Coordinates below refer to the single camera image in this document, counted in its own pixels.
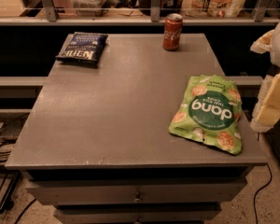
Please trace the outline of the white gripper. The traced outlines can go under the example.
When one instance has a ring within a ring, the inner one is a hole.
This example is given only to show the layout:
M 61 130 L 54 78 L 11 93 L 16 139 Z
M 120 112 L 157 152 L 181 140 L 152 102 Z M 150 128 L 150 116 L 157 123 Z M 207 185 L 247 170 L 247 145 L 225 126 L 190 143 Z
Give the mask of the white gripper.
M 271 63 L 280 67 L 280 22 L 256 40 L 250 50 L 258 54 L 270 52 Z M 280 73 L 267 75 L 261 83 L 250 127 L 254 132 L 268 132 L 280 120 Z

